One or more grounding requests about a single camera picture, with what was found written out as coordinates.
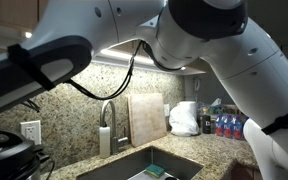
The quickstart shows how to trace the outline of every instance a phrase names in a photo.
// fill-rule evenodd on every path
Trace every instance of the kitchen sink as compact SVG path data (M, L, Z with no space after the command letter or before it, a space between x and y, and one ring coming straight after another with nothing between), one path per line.
M165 174L160 178L148 175L144 170L150 164L155 164L164 168ZM167 177L189 180L202 168L202 165L189 159L172 155L155 147L147 147L92 171L81 174L77 176L77 180L164 180L167 179Z

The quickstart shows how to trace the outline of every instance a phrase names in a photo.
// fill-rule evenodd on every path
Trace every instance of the kitchen counter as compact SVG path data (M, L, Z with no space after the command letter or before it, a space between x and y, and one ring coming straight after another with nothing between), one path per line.
M137 148L130 148L117 155L101 159L98 156L60 168L53 172L51 180L76 179L76 176L110 163L114 160L137 152L148 146L155 146L171 154L189 158L203 169L194 176L194 180L225 179L236 163L258 169L257 162L246 141L217 137L214 134L202 134L193 137L178 137L172 134Z

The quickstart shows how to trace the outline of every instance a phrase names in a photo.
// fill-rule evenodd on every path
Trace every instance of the white plastic bag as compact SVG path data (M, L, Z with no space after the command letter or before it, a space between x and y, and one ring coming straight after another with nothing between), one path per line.
M194 116L187 110L176 106L171 110L170 125L171 133L177 136L191 136L198 134L198 124Z

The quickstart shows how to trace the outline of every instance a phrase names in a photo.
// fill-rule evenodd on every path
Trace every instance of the cutting board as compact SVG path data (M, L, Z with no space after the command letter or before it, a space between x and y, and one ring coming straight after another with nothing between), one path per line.
M166 136L162 94L132 94L128 97L131 143L138 147Z

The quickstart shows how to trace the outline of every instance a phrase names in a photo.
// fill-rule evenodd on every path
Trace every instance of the bottle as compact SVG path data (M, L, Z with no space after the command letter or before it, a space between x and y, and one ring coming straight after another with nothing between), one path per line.
M233 138L237 140L243 139L243 123L239 116L235 116L233 121Z
M203 115L203 133L204 134L211 134L211 116Z
M202 121L203 121L203 118L202 118L202 115L197 115L196 117L196 122L197 122L197 126L199 128L199 134L201 134L203 132L203 128L202 128Z
M215 120L215 134L217 136L223 136L224 123L222 117L223 115L219 114Z
M233 128L233 123L232 123L232 116L231 115L226 115L224 116L224 136L227 138L232 138L232 128Z

